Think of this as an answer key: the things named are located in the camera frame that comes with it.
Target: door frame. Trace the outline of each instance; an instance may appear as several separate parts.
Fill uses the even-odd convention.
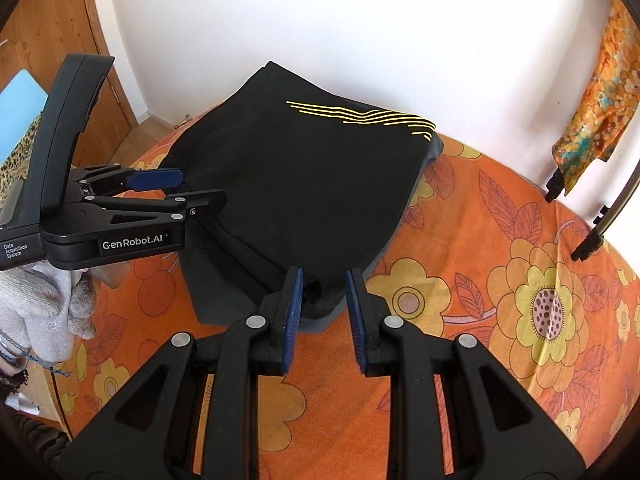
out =
[[[91,33],[94,36],[94,42],[98,49],[98,53],[103,56],[110,56],[107,42],[104,39],[102,27],[100,26],[100,19],[98,18],[98,9],[95,6],[95,0],[84,0],[84,6],[86,7],[86,15],[89,18],[89,26],[91,27]],[[136,115],[133,113],[129,100],[127,99],[127,95],[122,88],[120,79],[118,78],[114,68],[110,70],[107,80],[116,97],[116,101],[120,105],[120,108],[122,108],[122,113],[124,114],[127,123],[129,123],[131,129],[135,128],[139,124],[138,120],[136,119]]]

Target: triangular cutout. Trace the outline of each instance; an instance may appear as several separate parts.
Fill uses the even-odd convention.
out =
[[[482,384],[486,390],[489,404],[494,415],[496,428],[507,431],[527,424],[531,414],[509,388],[488,366],[480,368]]]
[[[148,430],[154,420],[156,406],[168,371],[169,367],[166,365],[158,367],[118,410],[116,421],[137,430]]]

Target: folded black garment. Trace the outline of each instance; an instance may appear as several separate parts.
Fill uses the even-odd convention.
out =
[[[229,324],[305,273],[302,317],[328,316],[345,272],[391,238],[425,164],[434,124],[325,92],[270,62],[175,142],[161,164],[184,184],[220,188],[215,217],[187,222],[180,262],[198,319]]]

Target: silver screw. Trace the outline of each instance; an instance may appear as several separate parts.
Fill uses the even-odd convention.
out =
[[[387,325],[389,328],[400,328],[402,325],[404,325],[404,319],[399,316],[386,316],[385,325]]]
[[[471,334],[463,334],[458,338],[458,342],[465,348],[473,348],[478,344],[478,339]]]
[[[266,322],[267,320],[262,316],[249,316],[246,319],[246,325],[249,328],[262,328]]]
[[[171,344],[180,348],[181,346],[187,346],[191,341],[191,336],[186,332],[178,332],[171,338]]]

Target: white wall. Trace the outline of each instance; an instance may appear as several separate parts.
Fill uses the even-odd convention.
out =
[[[113,0],[150,112],[175,123],[269,60],[330,92],[424,115],[543,186],[550,147],[591,76],[609,0]],[[614,160],[562,201],[588,221],[640,158],[635,120]],[[640,269],[629,231],[607,233]]]
[[[131,105],[136,119],[141,123],[149,117],[148,108],[129,63],[127,51],[122,44],[120,28],[118,27],[118,20],[114,12],[113,0],[95,0],[95,7],[98,11],[100,28],[104,33],[104,40],[107,43],[109,53],[116,58],[113,64],[118,74],[118,79],[120,80],[122,89],[127,95],[127,100]]]

